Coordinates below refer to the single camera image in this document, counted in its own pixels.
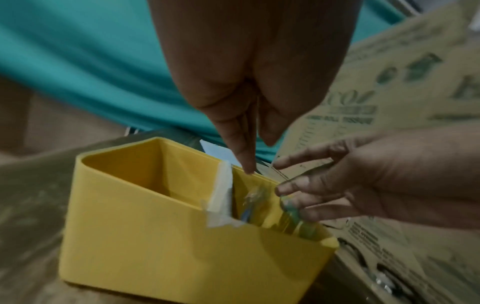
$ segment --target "dark tabletop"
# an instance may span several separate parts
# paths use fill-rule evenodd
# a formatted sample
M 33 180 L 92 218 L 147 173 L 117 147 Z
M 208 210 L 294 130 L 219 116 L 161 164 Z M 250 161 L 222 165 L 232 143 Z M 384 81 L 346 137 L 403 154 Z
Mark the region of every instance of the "dark tabletop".
M 82 152 L 166 137 L 201 150 L 199 137 L 177 129 L 141 133 L 0 167 L 0 303 L 136 304 L 161 300 L 68 285 L 58 256 L 75 157 Z M 379 303 L 334 259 L 302 303 Z

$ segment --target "teal cloth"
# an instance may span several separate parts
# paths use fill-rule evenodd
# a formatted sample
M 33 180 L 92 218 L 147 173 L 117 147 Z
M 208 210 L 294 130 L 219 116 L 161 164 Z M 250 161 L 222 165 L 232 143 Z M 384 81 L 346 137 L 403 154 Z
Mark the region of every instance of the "teal cloth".
M 365 0 L 353 42 L 402 19 Z M 126 126 L 176 126 L 222 142 L 176 89 L 144 0 L 0 1 L 0 73 Z M 257 156 L 272 160 L 279 145 L 258 140 Z

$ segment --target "person's left hand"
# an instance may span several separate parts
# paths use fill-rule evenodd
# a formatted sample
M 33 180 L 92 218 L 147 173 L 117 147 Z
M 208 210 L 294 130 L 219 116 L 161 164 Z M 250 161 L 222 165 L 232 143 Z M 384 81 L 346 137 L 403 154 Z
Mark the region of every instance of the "person's left hand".
M 325 97 L 362 1 L 150 0 L 172 78 L 243 169 Z

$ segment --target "yellow container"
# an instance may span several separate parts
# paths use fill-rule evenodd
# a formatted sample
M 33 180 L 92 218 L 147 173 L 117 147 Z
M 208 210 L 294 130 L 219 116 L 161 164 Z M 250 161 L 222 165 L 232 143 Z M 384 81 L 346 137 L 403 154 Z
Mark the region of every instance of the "yellow container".
M 337 240 L 326 230 L 311 241 L 250 224 L 207 228 L 201 205 L 219 162 L 162 138 L 80 155 L 61 278 L 181 303 L 297 303 Z M 277 206 L 276 182 L 233 168 L 234 213 L 259 185 Z

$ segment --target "yellow box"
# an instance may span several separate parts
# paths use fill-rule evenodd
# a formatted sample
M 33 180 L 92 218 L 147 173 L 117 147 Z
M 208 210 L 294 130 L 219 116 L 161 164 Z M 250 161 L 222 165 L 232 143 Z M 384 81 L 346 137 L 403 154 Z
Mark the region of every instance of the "yellow box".
M 181 303 L 297 303 L 337 240 L 326 230 L 316 242 L 250 224 L 207 228 L 201 202 L 219 162 L 162 138 L 78 156 L 61 278 Z M 234 212 L 258 185 L 276 182 L 233 168 Z

